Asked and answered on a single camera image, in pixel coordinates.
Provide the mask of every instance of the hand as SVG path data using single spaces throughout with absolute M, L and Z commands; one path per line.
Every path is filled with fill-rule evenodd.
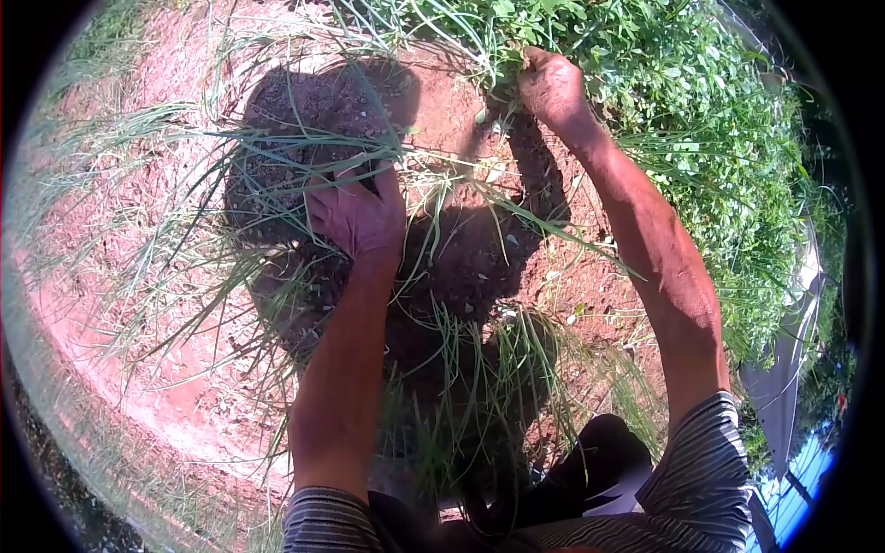
M 327 236 L 352 259 L 384 250 L 398 262 L 405 235 L 405 200 L 393 164 L 383 160 L 378 168 L 381 171 L 374 175 L 374 182 L 379 195 L 348 169 L 335 175 L 339 184 L 306 190 L 304 201 L 313 232 Z M 326 182 L 314 176 L 310 185 Z
M 556 134 L 595 125 L 584 96 L 581 70 L 565 56 L 527 46 L 528 66 L 517 77 L 522 103 Z

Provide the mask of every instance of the striped shirt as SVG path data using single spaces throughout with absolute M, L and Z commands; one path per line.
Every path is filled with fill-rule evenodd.
M 605 553 L 740 552 L 750 531 L 750 471 L 732 396 L 718 392 L 692 409 L 636 495 L 642 513 L 575 518 L 523 528 L 496 551 L 590 546 Z M 289 502 L 284 553 L 384 553 L 371 513 L 352 495 L 304 488 Z

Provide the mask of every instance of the dirt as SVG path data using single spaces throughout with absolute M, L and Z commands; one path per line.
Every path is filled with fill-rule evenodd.
M 321 5 L 306 4 L 299 8 L 302 9 L 308 15 L 327 16 Z M 274 17 L 289 13 L 289 7 L 282 3 L 246 3 L 237 10 L 245 15 Z M 217 41 L 206 38 L 208 17 L 202 9 L 191 10 L 184 16 L 163 10 L 151 21 L 147 38 L 156 42 L 145 51 L 131 78 L 138 86 L 137 92 L 125 101 L 128 111 L 171 100 L 199 101 L 203 97 L 212 82 L 205 75 L 210 75 L 207 70 L 212 66 L 217 46 Z M 260 23 L 247 20 L 242 24 Z M 309 49 L 316 45 L 305 42 L 296 46 Z M 224 91 L 224 107 L 216 120 L 209 121 L 205 114 L 190 115 L 188 123 L 195 127 L 226 124 L 264 129 L 267 140 L 262 149 L 273 150 L 299 164 L 336 163 L 363 150 L 371 151 L 377 144 L 386 143 L 393 148 L 396 141 L 401 141 L 406 149 L 437 154 L 433 163 L 450 168 L 453 174 L 464 173 L 464 167 L 456 169 L 441 158 L 454 156 L 480 165 L 475 174 L 466 175 L 479 180 L 485 180 L 492 165 L 503 167 L 505 171 L 493 182 L 496 190 L 541 219 L 570 222 L 581 230 L 584 240 L 598 242 L 601 249 L 617 255 L 617 244 L 612 243 L 608 220 L 592 182 L 555 135 L 534 118 L 518 111 L 511 113 L 507 104 L 487 101 L 462 76 L 466 74 L 463 58 L 445 48 L 417 43 L 412 51 L 401 52 L 398 59 L 398 63 L 370 59 L 359 65 L 342 65 L 340 59 L 311 54 L 303 58 L 301 65 L 276 63 L 261 74 L 244 73 L 245 76 L 233 79 Z M 225 66 L 222 74 L 230 79 L 239 74 L 238 69 L 236 64 Z M 88 112 L 92 108 L 86 96 L 84 91 L 69 91 L 65 109 Z M 478 125 L 474 118 L 483 109 L 488 111 Z M 385 116 L 390 125 L 384 121 Z M 509 128 L 500 128 L 502 121 Z M 365 140 L 366 147 L 290 148 L 285 137 L 299 134 L 302 126 Z M 118 188 L 117 201 L 140 207 L 147 225 L 158 220 L 168 197 L 173 196 L 173 183 L 186 180 L 194 167 L 204 163 L 201 159 L 211 146 L 205 140 L 188 139 L 181 141 L 175 151 L 150 157 L 126 186 Z M 276 197 L 295 213 L 293 217 L 303 212 L 299 211 L 301 194 L 295 189 L 304 182 L 306 174 L 298 174 L 282 164 L 259 164 L 254 152 L 242 150 L 236 156 L 242 161 L 240 167 L 248 170 L 259 186 L 279 192 Z M 93 348 L 106 338 L 90 329 L 89 322 L 97 298 L 107 291 L 108 280 L 102 274 L 121 272 L 142 246 L 142 236 L 131 229 L 107 233 L 103 247 L 93 250 L 78 272 L 44 282 L 32 295 L 37 316 L 44 320 L 57 348 L 73 369 L 87 378 L 108 403 L 117 403 L 126 394 L 127 400 L 120 405 L 122 413 L 155 436 L 163 448 L 185 459 L 222 462 L 265 454 L 273 430 L 283 420 L 286 404 L 296 393 L 297 383 L 282 388 L 270 386 L 264 380 L 268 372 L 262 364 L 280 363 L 290 355 L 303 357 L 312 350 L 350 272 L 346 257 L 329 256 L 328 250 L 308 240 L 295 225 L 282 219 L 262 222 L 262 210 L 266 207 L 252 199 L 248 184 L 242 170 L 233 170 L 226 176 L 223 198 L 215 207 L 225 212 L 226 225 L 242 231 L 245 245 L 273 247 L 276 253 L 267 259 L 266 269 L 248 290 L 238 288 L 231 293 L 227 313 L 213 313 L 190 341 L 176 346 L 169 355 L 150 357 L 144 372 L 130 381 L 131 389 L 120 385 L 119 363 L 96 361 Z M 439 350 L 442 338 L 414 322 L 433 312 L 431 296 L 479 328 L 488 328 L 489 322 L 501 317 L 498 305 L 513 301 L 550 314 L 586 343 L 624 344 L 625 351 L 639 363 L 658 394 L 663 395 L 657 346 L 653 336 L 649 337 L 642 302 L 629 279 L 612 261 L 592 252 L 581 254 L 578 244 L 564 238 L 541 236 L 508 211 L 490 209 L 480 195 L 464 184 L 455 186 L 443 201 L 438 246 L 430 258 L 422 245 L 434 227 L 424 210 L 415 204 L 411 207 L 416 218 L 410 227 L 396 287 L 408 280 L 413 267 L 418 267 L 415 274 L 424 276 L 398 290 L 398 301 L 391 306 L 386 327 L 388 374 L 394 367 L 402 373 L 407 367 L 418 366 Z M 61 252 L 74 250 L 93 232 L 89 230 L 90 224 L 106 221 L 112 215 L 109 204 L 74 206 L 73 200 L 59 204 L 48 217 L 48 222 L 55 225 L 50 237 L 52 246 Z M 262 356 L 262 364 L 243 354 L 222 369 L 204 373 L 204 368 L 216 359 L 237 355 L 243 340 L 260 328 L 260 321 L 249 322 L 250 317 L 238 315 L 248 313 L 254 305 L 267 318 L 271 310 L 268 298 L 295 271 L 307 265 L 318 286 L 312 287 L 307 296 L 287 298 L 279 314 L 273 317 L 272 325 L 280 340 L 253 355 Z M 190 286 L 216 281 L 208 270 L 201 271 L 189 275 Z M 60 305 L 67 307 L 59 311 Z M 171 307 L 162 321 L 165 329 L 159 328 L 158 333 L 180 325 L 202 307 L 191 300 Z M 132 316 L 125 305 L 114 309 L 112 315 L 118 319 Z M 130 355 L 143 353 L 150 345 L 145 343 Z M 487 342 L 483 354 L 496 358 L 496 344 Z M 460 366 L 472 366 L 471 355 L 463 352 Z M 406 389 L 419 398 L 424 412 L 434 409 L 445 384 L 438 365 L 441 362 L 437 358 L 405 382 Z M 187 378 L 193 380 L 156 390 Z M 566 375 L 569 389 L 576 396 L 592 395 L 590 390 L 597 389 L 597 383 L 587 378 Z M 451 393 L 457 397 L 469 390 L 453 388 Z M 266 405 L 263 410 L 256 410 L 257 400 Z M 604 397 L 597 398 L 594 408 L 603 409 L 599 406 L 604 401 Z M 489 439 L 503 439 L 508 432 L 515 432 L 517 439 L 526 439 L 527 450 L 541 451 L 543 457 L 548 445 L 545 441 L 552 435 L 547 423 L 533 424 L 531 416 L 519 413 L 514 413 L 512 420 L 513 428 L 496 428 L 492 434 L 497 436 L 490 435 Z M 542 459 L 541 465 L 548 465 L 551 460 Z M 255 465 L 204 467 L 205 477 L 212 479 L 214 487 L 251 487 L 255 501 L 262 500 L 263 485 L 269 487 L 275 503 L 283 501 L 289 487 L 285 462 L 275 464 L 264 483 Z M 487 468 L 477 471 L 482 473 Z

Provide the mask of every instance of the wrist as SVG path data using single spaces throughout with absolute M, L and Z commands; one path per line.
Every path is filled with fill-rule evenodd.
M 570 149 L 588 142 L 599 142 L 606 137 L 605 129 L 596 120 L 589 104 L 583 101 L 574 106 L 550 130 Z
M 400 249 L 392 246 L 360 252 L 353 260 L 353 267 L 383 275 L 389 274 L 390 278 L 393 278 L 399 268 L 400 254 Z

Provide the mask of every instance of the fingers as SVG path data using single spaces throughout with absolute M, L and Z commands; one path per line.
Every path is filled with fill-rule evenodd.
M 522 49 L 522 58 L 528 60 L 529 66 L 534 69 L 546 63 L 551 56 L 553 56 L 552 53 L 536 46 L 527 46 Z
M 351 196 L 362 196 L 364 192 L 368 192 L 353 169 L 335 171 L 335 184 L 339 190 Z
M 308 184 L 317 186 L 325 183 L 326 180 L 314 176 L 311 177 Z M 334 209 L 337 202 L 338 190 L 333 187 L 313 188 L 304 191 L 304 205 L 307 207 L 307 220 L 311 230 L 314 233 L 326 234 L 325 221 L 329 217 L 329 210 Z
M 310 197 L 314 203 L 322 204 L 327 210 L 332 209 L 338 203 L 338 190 L 323 177 L 314 175 L 307 185 L 310 189 L 304 191 L 305 201 Z
M 399 178 L 396 176 L 396 169 L 389 159 L 382 159 L 378 162 L 378 170 L 375 175 L 375 187 L 378 189 L 378 195 L 385 203 L 391 201 L 400 202 L 403 195 L 399 192 Z

